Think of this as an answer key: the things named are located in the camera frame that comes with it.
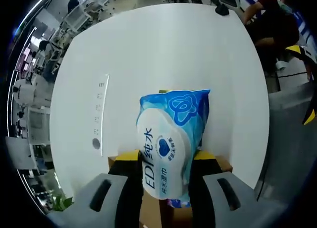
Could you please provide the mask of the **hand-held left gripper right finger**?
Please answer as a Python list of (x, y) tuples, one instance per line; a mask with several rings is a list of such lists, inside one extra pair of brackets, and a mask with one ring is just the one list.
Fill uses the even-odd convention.
[(223, 172), (215, 156), (199, 151), (191, 165), (190, 203), (195, 228), (276, 228), (285, 206), (256, 198), (232, 172)]

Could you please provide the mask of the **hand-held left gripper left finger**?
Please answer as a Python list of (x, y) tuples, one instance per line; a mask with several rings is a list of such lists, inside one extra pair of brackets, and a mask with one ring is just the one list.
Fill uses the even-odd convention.
[(70, 207), (50, 212), (48, 219), (55, 228), (137, 228), (143, 194), (142, 155), (124, 152), (108, 173), (79, 190)]

